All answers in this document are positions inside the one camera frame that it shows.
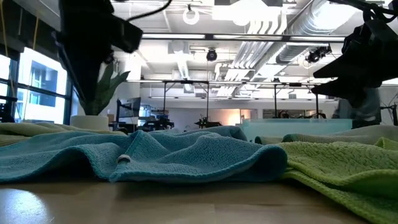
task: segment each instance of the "table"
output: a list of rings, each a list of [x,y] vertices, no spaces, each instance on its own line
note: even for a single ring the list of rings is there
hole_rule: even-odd
[[[367,223],[296,182],[0,185],[0,223]]]

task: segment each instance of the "light blue box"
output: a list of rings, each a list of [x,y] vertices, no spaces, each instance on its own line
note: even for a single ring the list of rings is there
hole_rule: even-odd
[[[284,137],[286,134],[326,135],[347,131],[350,119],[245,119],[241,128],[248,141],[257,136]]]

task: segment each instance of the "potted plant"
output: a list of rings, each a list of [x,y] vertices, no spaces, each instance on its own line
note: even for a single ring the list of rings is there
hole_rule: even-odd
[[[113,63],[107,65],[104,69],[101,79],[97,82],[95,88],[95,96],[92,100],[87,101],[79,99],[81,107],[85,111],[85,116],[72,116],[70,125],[92,130],[109,130],[108,117],[98,116],[109,104],[117,87],[127,80],[130,72],[118,72],[112,78],[114,73]]]

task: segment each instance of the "towel loop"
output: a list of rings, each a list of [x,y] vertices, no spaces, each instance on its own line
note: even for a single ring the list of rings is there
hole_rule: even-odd
[[[116,160],[116,163],[119,164],[121,161],[124,161],[124,162],[131,162],[131,158],[130,158],[129,155],[122,154],[122,155],[120,155],[120,156],[118,157],[118,159]]]

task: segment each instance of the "white pot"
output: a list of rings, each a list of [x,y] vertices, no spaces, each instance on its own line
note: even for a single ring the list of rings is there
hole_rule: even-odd
[[[70,125],[81,129],[109,131],[109,119],[105,116],[71,116]]]

